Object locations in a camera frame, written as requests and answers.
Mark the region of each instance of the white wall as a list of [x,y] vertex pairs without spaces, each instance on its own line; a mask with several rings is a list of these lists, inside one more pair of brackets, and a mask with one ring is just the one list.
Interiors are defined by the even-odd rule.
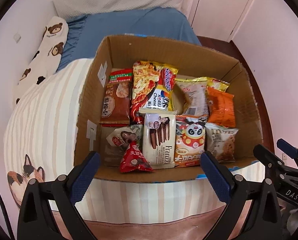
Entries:
[[298,148],[298,18],[283,0],[254,0],[233,41],[259,85],[274,142]]
[[[12,89],[30,63],[41,42],[44,27],[57,15],[52,0],[17,0],[0,22],[0,194],[17,234],[18,208],[8,184],[3,158],[3,134],[13,110]],[[17,44],[13,36],[21,35]],[[0,224],[6,231],[0,209]]]

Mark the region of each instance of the franzzi cookie package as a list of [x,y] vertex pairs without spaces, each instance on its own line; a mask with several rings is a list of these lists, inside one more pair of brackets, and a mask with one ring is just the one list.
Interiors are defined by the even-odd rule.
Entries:
[[174,167],[175,112],[141,108],[145,114],[143,155],[154,169]]

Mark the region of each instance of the bear print body pillow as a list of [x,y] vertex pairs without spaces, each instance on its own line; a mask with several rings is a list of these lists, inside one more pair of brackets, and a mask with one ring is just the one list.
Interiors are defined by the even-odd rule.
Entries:
[[39,85],[45,78],[56,72],[67,41],[68,30],[68,24],[60,17],[54,16],[49,21],[44,29],[38,51],[15,87],[15,104],[19,102],[28,89]]

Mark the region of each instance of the wall switch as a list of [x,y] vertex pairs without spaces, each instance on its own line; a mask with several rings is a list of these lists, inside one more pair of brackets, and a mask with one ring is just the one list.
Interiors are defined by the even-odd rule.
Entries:
[[19,33],[16,33],[15,35],[13,35],[13,39],[16,41],[16,43],[18,43],[21,39],[21,36]]

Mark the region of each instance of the blue bed sheet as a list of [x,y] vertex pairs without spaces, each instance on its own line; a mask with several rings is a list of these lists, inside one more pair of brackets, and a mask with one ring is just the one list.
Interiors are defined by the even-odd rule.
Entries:
[[187,18],[174,8],[152,8],[78,16],[69,32],[57,71],[78,58],[93,58],[107,35],[134,33],[201,45]]

